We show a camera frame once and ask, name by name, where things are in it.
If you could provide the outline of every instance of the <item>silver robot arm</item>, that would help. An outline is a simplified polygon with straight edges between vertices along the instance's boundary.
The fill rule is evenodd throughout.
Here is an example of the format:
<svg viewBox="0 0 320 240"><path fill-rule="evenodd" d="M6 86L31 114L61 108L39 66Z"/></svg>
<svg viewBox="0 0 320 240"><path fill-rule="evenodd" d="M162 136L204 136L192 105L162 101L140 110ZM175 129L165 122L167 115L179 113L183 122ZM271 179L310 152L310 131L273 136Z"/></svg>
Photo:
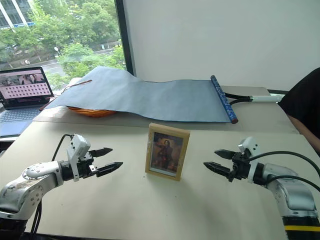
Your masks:
<svg viewBox="0 0 320 240"><path fill-rule="evenodd" d="M259 163L258 159L249 161L251 157L260 154L259 146L253 137L241 141L238 147L240 152L215 151L220 157L232 160L232 170L215 162L204 162L204 165L211 171L226 177L229 182L234 179L248 179L250 183L270 190L289 240L319 240L318 212L309 188L293 178L279 178L269 182L273 177L298 176L298 174L284 166Z"/></svg>
<svg viewBox="0 0 320 240"><path fill-rule="evenodd" d="M0 239L19 239L28 219L43 196L63 185L64 181L101 177L118 169L122 162L112 162L104 167L94 166L94 157L103 156L111 148L88 151L90 143L74 134L67 148L67 161L41 162L27 167L15 180L0 191Z"/></svg>

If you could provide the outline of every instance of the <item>white table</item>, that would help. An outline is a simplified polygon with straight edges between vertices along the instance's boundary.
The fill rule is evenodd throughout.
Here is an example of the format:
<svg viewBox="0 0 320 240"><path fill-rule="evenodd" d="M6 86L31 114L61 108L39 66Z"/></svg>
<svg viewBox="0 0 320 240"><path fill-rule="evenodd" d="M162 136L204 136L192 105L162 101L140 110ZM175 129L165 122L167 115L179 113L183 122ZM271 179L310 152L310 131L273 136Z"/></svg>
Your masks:
<svg viewBox="0 0 320 240"><path fill-rule="evenodd" d="M245 96L269 95L269 92L264 87L221 87L224 92L230 94ZM239 120L237 124L160 121L127 112L118 112L111 116L92 118L72 112L65 106L45 109L34 121L128 127L148 127L153 122L183 129L298 134L298 131L292 125L285 112L275 102L241 102L234 104L232 108Z"/></svg>
<svg viewBox="0 0 320 240"><path fill-rule="evenodd" d="M320 160L302 135L192 130L180 182L145 173L148 129L56 122L33 122L0 158L0 186L28 166L50 161L65 133L83 135L92 149L113 148L96 159L98 167L123 165L108 175L68 181L43 198L39 233L120 240L283 240L282 219L268 190L246 180L228 180L203 162L232 163L214 150L237 151L240 140L254 136L263 152L296 151ZM68 140L57 160L66 160ZM302 159L266 157L319 184L315 170ZM317 206L318 192L311 189ZM32 221L28 222L30 230Z"/></svg>

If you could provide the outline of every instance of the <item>wooden picture frame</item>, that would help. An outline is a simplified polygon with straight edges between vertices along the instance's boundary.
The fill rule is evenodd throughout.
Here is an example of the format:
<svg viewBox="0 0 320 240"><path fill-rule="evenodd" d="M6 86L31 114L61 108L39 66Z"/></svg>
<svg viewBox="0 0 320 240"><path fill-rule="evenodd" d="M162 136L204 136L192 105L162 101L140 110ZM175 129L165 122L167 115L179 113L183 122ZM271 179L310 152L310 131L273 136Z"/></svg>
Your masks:
<svg viewBox="0 0 320 240"><path fill-rule="evenodd" d="M150 123L145 172L180 181L190 131Z"/></svg>

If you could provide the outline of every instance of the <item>white wall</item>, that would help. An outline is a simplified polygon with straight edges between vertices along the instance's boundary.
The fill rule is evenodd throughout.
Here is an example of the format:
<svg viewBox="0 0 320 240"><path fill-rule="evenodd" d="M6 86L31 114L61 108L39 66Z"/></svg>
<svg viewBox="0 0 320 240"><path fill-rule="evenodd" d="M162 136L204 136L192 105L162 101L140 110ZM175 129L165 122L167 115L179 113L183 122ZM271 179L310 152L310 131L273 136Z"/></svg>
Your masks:
<svg viewBox="0 0 320 240"><path fill-rule="evenodd" d="M136 76L289 90L320 67L320 0L124 0Z"/></svg>

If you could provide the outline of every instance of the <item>laptop keyboard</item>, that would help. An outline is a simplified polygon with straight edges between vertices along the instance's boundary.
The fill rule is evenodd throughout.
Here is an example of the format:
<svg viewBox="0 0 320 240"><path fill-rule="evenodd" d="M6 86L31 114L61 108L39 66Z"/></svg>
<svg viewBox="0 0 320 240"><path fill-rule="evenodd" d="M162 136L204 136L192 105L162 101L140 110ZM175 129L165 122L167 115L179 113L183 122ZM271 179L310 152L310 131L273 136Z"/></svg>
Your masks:
<svg viewBox="0 0 320 240"><path fill-rule="evenodd" d="M40 113L38 107L5 110L0 115L0 123L31 120Z"/></svg>

